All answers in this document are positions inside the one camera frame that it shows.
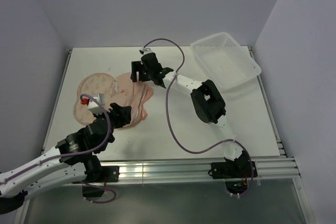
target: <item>wire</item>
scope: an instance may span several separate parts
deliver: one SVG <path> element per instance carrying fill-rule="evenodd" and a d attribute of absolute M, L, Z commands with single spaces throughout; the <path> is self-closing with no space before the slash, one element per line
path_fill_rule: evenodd
<path fill-rule="evenodd" d="M 228 143 L 228 142 L 235 142 L 236 144 L 238 144 L 247 154 L 248 156 L 248 159 L 249 159 L 249 162 L 250 162 L 250 165 L 251 165 L 251 182 L 250 184 L 252 184 L 253 182 L 253 176 L 254 176 L 254 170 L 253 170 L 253 164 L 252 164 L 252 160 L 251 160 L 251 157 L 248 153 L 248 151 L 245 149 L 245 147 L 240 144 L 238 141 L 234 140 L 234 139 L 226 139 L 226 140 L 221 140 L 219 141 L 218 143 L 210 146 L 209 148 L 206 148 L 202 151 L 190 151 L 188 150 L 187 148 L 185 148 L 177 139 L 174 131 L 173 131 L 173 128 L 172 128 L 172 124 L 171 124 L 171 121 L 170 121 L 170 117 L 169 117 L 169 106 L 168 106 L 168 97 L 169 97 L 169 91 L 170 91 L 170 88 L 172 87 L 174 81 L 176 80 L 177 78 L 177 75 L 178 75 L 178 71 L 183 67 L 184 65 L 184 62 L 185 62 L 185 55 L 184 55 L 184 52 L 182 50 L 182 48 L 175 42 L 171 41 L 170 39 L 165 39 L 165 38 L 158 38 L 158 39 L 154 39 L 154 40 L 151 40 L 149 41 L 147 44 L 145 44 L 143 47 L 147 47 L 149 44 L 155 42 L 155 41 L 158 41 L 158 40 L 165 40 L 165 41 L 168 41 L 172 44 L 174 44 L 179 50 L 180 52 L 182 53 L 182 63 L 179 65 L 179 67 L 177 68 L 177 70 L 175 71 L 176 72 L 176 75 L 174 76 L 173 80 L 169 83 L 168 87 L 167 87 L 167 91 L 166 91 L 166 96 L 165 96 L 165 108 L 166 108 L 166 117 L 167 117 L 167 123 L 168 123 L 168 128 L 169 128 L 169 131 L 173 137 L 173 139 L 175 140 L 176 144 L 184 151 L 188 152 L 188 153 L 191 153 L 191 154 L 202 154 L 202 153 L 205 153 L 207 151 L 210 151 L 211 149 L 215 148 L 217 145 L 219 144 L 223 144 L 223 143 Z"/>
<path fill-rule="evenodd" d="M 92 202 L 92 203 L 95 203 L 95 204 L 106 204 L 106 203 L 110 203 L 110 202 L 114 201 L 116 199 L 116 197 L 117 197 L 116 191 L 114 191 L 111 188 L 101 187 L 101 186 L 95 186 L 95 185 L 86 183 L 84 181 L 81 181 L 81 182 L 82 182 L 83 185 L 86 185 L 86 186 L 89 186 L 89 187 L 93 187 L 93 188 L 96 188 L 96 189 L 99 189 L 99 190 L 110 191 L 110 192 L 112 192 L 114 194 L 114 196 L 111 199 L 105 200 L 105 201 L 97 201 L 97 200 L 92 200 L 92 199 L 89 199 L 89 198 L 85 198 L 89 202 Z"/>
<path fill-rule="evenodd" d="M 110 136 L 110 133 L 111 133 L 111 122 L 110 122 L 110 119 L 109 119 L 109 115 L 107 114 L 106 110 L 104 109 L 104 107 L 95 99 L 93 98 L 92 96 L 88 95 L 88 94 L 81 94 L 80 95 L 80 99 L 82 100 L 83 97 L 87 97 L 89 98 L 91 101 L 93 101 L 94 103 L 96 103 L 98 105 L 98 107 L 101 109 L 101 111 L 104 113 L 105 117 L 106 117 L 106 121 L 107 121 L 107 133 L 106 133 L 106 136 L 104 138 L 104 140 L 99 144 L 97 145 L 96 147 L 90 149 L 90 150 L 87 150 L 87 151 L 83 151 L 83 152 L 76 152 L 76 153 L 67 153 L 67 154 L 60 154 L 60 155 L 55 155 L 55 156 L 52 156 L 52 157 L 48 157 L 46 159 L 42 159 L 40 161 L 38 161 L 36 164 L 33 164 L 33 165 L 30 165 L 28 167 L 26 167 L 25 169 L 23 170 L 20 170 L 19 172 L 17 172 L 16 174 L 13 174 L 12 176 L 9 176 L 8 178 L 5 178 L 3 182 L 0 182 L 0 185 L 1 184 L 5 184 L 7 183 L 8 181 L 10 181 L 11 179 L 13 178 L 16 178 L 17 176 L 37 167 L 37 166 L 40 166 L 41 164 L 49 161 L 49 160 L 52 160 L 52 159 L 55 159 L 55 158 L 61 158 L 61 157 L 72 157 L 72 156 L 78 156 L 78 155 L 83 155 L 83 154 L 88 154 L 88 153 L 91 153 L 91 152 L 94 152 L 96 150 L 98 150 L 100 147 L 104 146 L 104 144 L 106 143 L 106 141 L 109 139 L 109 136 Z"/>

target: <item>metal frame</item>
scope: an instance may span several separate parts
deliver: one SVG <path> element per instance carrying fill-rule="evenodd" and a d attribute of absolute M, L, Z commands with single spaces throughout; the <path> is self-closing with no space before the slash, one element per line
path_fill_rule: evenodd
<path fill-rule="evenodd" d="M 252 47 L 249 47 L 249 53 L 254 58 Z M 54 118 L 57 102 L 61 92 L 61 88 L 64 82 L 65 74 L 68 68 L 69 60 L 72 50 L 69 50 L 67 62 L 62 75 L 61 84 L 58 90 L 53 113 L 50 118 L 50 123 L 46 138 L 43 144 L 42 152 L 44 152 L 51 123 Z M 292 178 L 295 185 L 298 188 L 298 197 L 301 203 L 303 212 L 305 213 L 305 219 L 307 223 L 315 223 L 309 202 L 304 193 L 301 183 L 301 176 L 297 168 L 295 159 L 288 158 L 283 148 L 277 127 L 275 125 L 274 117 L 271 112 L 268 99 L 265 93 L 264 86 L 262 84 L 260 76 L 258 76 L 259 85 L 264 97 L 265 105 L 271 120 L 273 131 L 278 144 L 280 156 L 278 157 L 252 157 L 252 160 L 256 162 L 258 177 L 256 178 L 258 184 L 262 179 L 285 179 Z M 211 168 L 212 162 L 221 162 L 222 158 L 200 158 L 200 159 L 182 159 L 182 160 L 161 160 L 161 161 L 131 161 L 131 162 L 110 162 L 102 161 L 102 166 L 115 166 L 120 167 L 119 181 L 114 184 L 155 184 L 155 183 L 190 183 L 190 182 L 211 182 L 218 181 L 213 180 L 208 176 L 207 172 Z M 24 205 L 17 210 L 14 223 L 24 223 L 29 201 L 26 201 Z"/>

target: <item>black bracket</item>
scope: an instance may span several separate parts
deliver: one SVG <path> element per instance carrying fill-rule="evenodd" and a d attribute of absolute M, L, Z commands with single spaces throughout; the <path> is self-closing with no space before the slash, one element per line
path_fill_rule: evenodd
<path fill-rule="evenodd" d="M 218 119 L 226 114 L 223 97 L 212 80 L 202 82 L 202 85 L 194 89 L 190 96 L 201 121 L 218 123 Z"/>
<path fill-rule="evenodd" d="M 115 183 L 119 179 L 119 166 L 102 166 L 102 172 L 95 181 L 98 183 Z M 99 198 L 104 194 L 104 189 L 93 188 L 89 186 L 82 187 L 82 195 L 85 198 Z"/>
<path fill-rule="evenodd" d="M 211 163 L 211 170 L 209 175 L 213 179 L 223 179 L 223 178 L 253 178 L 258 176 L 256 164 L 252 161 L 253 173 L 251 171 L 251 165 L 248 158 L 248 155 L 245 151 L 242 151 L 242 154 L 239 158 L 236 158 L 234 161 L 225 159 L 225 162 L 214 162 Z"/>
<path fill-rule="evenodd" d="M 102 166 L 101 176 L 96 182 L 100 183 L 115 183 L 119 179 L 119 166 Z"/>
<path fill-rule="evenodd" d="M 141 61 L 132 62 L 131 79 L 133 82 L 153 81 L 155 85 L 165 88 L 163 78 L 172 72 L 171 68 L 162 68 L 156 54 L 150 52 L 141 57 Z"/>

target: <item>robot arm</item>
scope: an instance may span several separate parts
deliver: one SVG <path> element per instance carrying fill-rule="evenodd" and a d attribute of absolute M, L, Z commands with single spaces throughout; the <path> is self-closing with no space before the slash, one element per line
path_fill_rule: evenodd
<path fill-rule="evenodd" d="M 103 96 L 99 94 L 95 99 L 101 103 Z M 68 135 L 35 160 L 0 174 L 0 214 L 19 208 L 25 200 L 51 188 L 78 181 L 96 182 L 101 177 L 102 167 L 93 153 L 104 151 L 114 141 L 114 129 L 130 123 L 131 107 L 111 104 L 112 110 L 107 111 L 111 133 L 103 143 L 108 132 L 105 115 L 90 99 L 83 102 L 95 114 L 93 123 Z"/>
<path fill-rule="evenodd" d="M 162 68 L 150 48 L 142 48 L 140 53 L 143 54 L 141 60 L 132 62 L 133 82 L 153 81 L 166 88 L 176 77 L 171 87 L 191 96 L 195 112 L 201 121 L 217 124 L 218 119 L 226 115 L 225 102 L 213 81 L 196 81 L 177 74 L 171 68 Z"/>

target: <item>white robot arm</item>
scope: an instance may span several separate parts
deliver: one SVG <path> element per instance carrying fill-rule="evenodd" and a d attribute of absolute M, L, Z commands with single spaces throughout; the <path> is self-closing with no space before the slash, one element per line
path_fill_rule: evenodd
<path fill-rule="evenodd" d="M 83 99 L 84 103 L 96 117 L 93 123 L 68 135 L 33 161 L 0 174 L 0 214 L 19 208 L 25 200 L 51 188 L 102 179 L 103 169 L 93 154 L 104 151 L 114 141 L 114 129 L 130 123 L 131 107 L 112 103 L 112 109 L 106 111 L 100 105 L 102 94 L 85 96 L 90 99 Z"/>
<path fill-rule="evenodd" d="M 142 48 L 140 52 L 143 54 L 141 61 L 132 62 L 132 81 L 153 81 L 156 85 L 164 88 L 171 86 L 190 95 L 198 118 L 219 132 L 217 137 L 222 140 L 223 135 L 218 126 L 230 129 L 226 122 L 225 102 L 214 83 L 211 80 L 196 81 L 177 74 L 171 68 L 162 68 L 155 53 L 149 48 Z M 93 154 L 104 151 L 107 144 L 114 141 L 114 129 L 130 123 L 131 107 L 112 103 L 112 110 L 106 111 L 101 105 L 104 104 L 102 94 L 85 96 L 89 99 L 81 97 L 82 103 L 95 115 L 93 123 L 68 135 L 35 160 L 0 174 L 0 214 L 19 208 L 25 200 L 53 187 L 74 182 L 101 181 L 102 167 Z M 229 162 L 238 161 L 244 165 L 250 162 L 240 144 L 228 142 L 225 150 L 224 157 Z"/>

